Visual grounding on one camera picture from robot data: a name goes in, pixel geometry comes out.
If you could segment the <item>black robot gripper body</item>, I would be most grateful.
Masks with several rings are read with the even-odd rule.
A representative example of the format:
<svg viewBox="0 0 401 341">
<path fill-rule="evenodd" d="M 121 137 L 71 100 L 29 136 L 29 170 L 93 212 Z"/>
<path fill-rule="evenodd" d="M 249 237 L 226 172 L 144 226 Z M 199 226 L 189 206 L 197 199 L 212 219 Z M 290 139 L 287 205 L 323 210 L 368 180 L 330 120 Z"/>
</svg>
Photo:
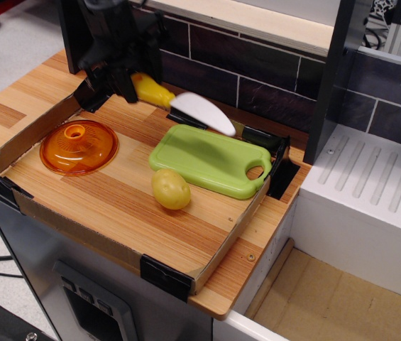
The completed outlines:
<svg viewBox="0 0 401 341">
<path fill-rule="evenodd" d="M 88 70 L 100 63 L 122 64 L 145 72 L 138 44 L 138 21 L 156 22 L 163 26 L 162 40 L 167 36 L 162 12 L 135 16 L 129 1 L 79 1 L 78 4 L 92 37 L 92 43 L 77 63 L 79 68 Z"/>
</svg>

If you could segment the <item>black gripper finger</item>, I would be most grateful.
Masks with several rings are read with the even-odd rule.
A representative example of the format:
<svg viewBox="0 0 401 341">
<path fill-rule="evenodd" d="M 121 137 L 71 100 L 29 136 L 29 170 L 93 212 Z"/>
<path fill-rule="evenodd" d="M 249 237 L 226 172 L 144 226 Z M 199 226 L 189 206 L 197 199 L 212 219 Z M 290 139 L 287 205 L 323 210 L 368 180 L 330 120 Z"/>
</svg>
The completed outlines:
<svg viewBox="0 0 401 341">
<path fill-rule="evenodd" d="M 160 52 L 163 26 L 156 22 L 138 21 L 138 33 L 143 71 L 160 84 L 163 81 L 163 62 Z"/>
<path fill-rule="evenodd" d="M 108 64 L 106 66 L 107 81 L 115 94 L 123 97 L 128 103 L 136 103 L 136 94 L 128 68 L 122 64 Z"/>
</svg>

